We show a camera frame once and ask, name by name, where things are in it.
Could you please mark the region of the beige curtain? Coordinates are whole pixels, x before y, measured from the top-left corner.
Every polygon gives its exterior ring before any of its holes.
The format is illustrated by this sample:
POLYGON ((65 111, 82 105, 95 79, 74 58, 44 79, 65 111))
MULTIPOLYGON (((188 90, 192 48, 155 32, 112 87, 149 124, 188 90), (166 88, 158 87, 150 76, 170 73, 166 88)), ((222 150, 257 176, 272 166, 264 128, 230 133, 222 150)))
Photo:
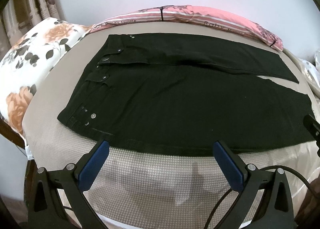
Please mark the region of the beige curtain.
POLYGON ((64 18, 56 0, 9 0, 1 12, 1 57, 46 18, 64 18))

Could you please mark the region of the white dotted blanket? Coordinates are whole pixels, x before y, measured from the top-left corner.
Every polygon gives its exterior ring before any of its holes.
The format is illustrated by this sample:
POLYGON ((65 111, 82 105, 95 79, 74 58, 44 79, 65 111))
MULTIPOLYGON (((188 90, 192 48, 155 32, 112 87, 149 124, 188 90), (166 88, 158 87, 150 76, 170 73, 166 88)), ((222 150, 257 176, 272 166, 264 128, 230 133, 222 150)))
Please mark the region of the white dotted blanket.
POLYGON ((314 60, 315 60, 314 63, 306 61, 304 59, 300 59, 300 62, 302 63, 302 73, 304 74, 313 93, 317 96, 317 98, 319 98, 319 93, 320 93, 319 49, 316 50, 314 54, 314 60))

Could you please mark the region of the black pants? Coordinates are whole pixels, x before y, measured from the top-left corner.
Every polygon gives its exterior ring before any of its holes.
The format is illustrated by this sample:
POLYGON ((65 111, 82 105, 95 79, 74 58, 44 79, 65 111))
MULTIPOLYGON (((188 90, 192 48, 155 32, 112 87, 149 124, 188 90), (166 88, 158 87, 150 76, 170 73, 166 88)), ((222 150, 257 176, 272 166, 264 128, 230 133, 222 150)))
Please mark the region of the black pants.
POLYGON ((136 152, 210 156, 312 140, 310 98, 278 54, 216 37, 110 35, 85 67, 58 120, 82 136, 136 152))

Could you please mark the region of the white floral pillow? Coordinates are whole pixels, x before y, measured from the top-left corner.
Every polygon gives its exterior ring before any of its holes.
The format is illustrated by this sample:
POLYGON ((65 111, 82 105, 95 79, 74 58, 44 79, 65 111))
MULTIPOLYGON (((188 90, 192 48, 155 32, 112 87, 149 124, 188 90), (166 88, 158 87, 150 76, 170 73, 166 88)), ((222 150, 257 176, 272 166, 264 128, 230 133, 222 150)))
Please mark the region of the white floral pillow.
POLYGON ((19 137, 24 137, 23 117, 38 87, 91 29, 50 17, 5 54, 1 60, 1 117, 19 137))

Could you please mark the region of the pink striped tree-print pillow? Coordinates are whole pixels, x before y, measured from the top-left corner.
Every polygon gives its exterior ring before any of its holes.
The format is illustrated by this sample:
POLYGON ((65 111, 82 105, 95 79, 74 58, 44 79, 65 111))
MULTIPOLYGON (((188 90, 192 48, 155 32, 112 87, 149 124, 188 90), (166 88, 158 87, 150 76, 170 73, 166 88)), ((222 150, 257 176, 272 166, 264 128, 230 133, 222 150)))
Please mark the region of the pink striped tree-print pillow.
POLYGON ((148 22, 195 24, 258 39, 280 52, 284 49, 281 38, 260 24, 224 10, 193 5, 165 5, 122 14, 93 25, 90 32, 95 33, 116 26, 148 22))

